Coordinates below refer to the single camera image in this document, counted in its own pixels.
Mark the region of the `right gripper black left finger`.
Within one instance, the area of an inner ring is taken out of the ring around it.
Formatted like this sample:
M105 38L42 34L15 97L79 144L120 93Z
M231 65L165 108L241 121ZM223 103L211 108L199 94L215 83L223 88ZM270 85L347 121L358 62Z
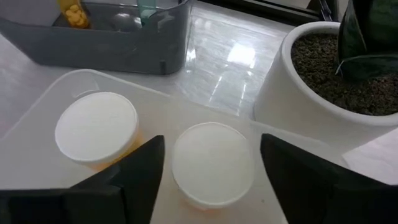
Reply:
M164 168L165 139L157 135L115 164L75 184L76 189L121 190L126 223L150 223Z

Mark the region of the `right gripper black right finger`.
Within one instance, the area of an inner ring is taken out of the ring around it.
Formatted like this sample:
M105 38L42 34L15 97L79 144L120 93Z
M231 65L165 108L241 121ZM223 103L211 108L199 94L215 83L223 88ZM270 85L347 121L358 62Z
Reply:
M261 157L288 223L397 223L397 186L341 167L271 134Z

